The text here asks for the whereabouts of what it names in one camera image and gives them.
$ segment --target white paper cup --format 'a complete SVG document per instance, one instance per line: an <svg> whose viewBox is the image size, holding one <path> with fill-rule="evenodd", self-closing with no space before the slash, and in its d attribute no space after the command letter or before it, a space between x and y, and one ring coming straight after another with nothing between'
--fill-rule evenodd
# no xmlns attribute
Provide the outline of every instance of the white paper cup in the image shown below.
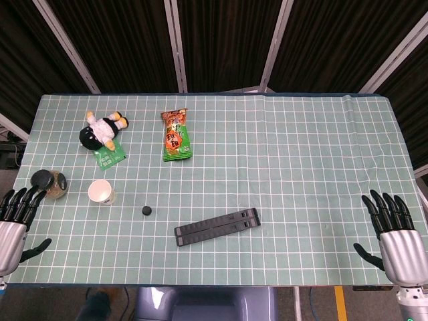
<svg viewBox="0 0 428 321"><path fill-rule="evenodd" d="M111 205L116 200L116 192L105 179L97 179L88 189L89 198L93 202Z"/></svg>

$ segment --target black ball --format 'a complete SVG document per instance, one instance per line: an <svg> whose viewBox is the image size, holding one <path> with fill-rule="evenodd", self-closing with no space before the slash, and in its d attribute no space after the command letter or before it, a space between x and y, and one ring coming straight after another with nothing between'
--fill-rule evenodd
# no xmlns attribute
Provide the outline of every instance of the black ball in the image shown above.
<svg viewBox="0 0 428 321"><path fill-rule="evenodd" d="M152 208L150 206L144 206L142 208L143 215L150 215L152 213Z"/></svg>

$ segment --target black plush toy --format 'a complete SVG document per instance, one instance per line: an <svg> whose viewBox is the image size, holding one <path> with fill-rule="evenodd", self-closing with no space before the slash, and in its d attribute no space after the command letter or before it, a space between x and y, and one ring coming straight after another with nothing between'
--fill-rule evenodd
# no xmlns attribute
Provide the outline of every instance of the black plush toy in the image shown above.
<svg viewBox="0 0 428 321"><path fill-rule="evenodd" d="M96 120L93 112L87 112L86 120L89 126L80 131L79 139L82 145L89 150L98 150L103 145L114 150L113 138L116 137L119 130L129 125L128 120L122 117L119 112L114 112L107 118L98 120Z"/></svg>

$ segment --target jar lid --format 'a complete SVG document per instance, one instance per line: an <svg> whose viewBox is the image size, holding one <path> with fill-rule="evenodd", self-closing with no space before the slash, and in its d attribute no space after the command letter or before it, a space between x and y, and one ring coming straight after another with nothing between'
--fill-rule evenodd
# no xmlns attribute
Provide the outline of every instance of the jar lid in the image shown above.
<svg viewBox="0 0 428 321"><path fill-rule="evenodd" d="M54 176L46 169L41 169L31 176L31 186L38 186L39 189L49 189L54 183Z"/></svg>

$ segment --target green grid mat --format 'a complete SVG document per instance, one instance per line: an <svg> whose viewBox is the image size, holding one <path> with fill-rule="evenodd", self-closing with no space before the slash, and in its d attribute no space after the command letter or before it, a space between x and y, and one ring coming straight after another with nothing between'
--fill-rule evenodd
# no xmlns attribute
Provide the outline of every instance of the green grid mat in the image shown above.
<svg viewBox="0 0 428 321"><path fill-rule="evenodd" d="M184 107L194 156L165 163L161 112ZM87 110L130 121L117 138L128 158L106 171L78 140ZM428 241L383 97L44 96L15 189L42 168L63 172L70 190L39 208L25 248L52 244L12 283L387 284L352 247L379 254L360 199L370 189L402 196ZM112 183L113 206L89 200L95 179ZM177 247L174 227L248 207L261 227Z"/></svg>

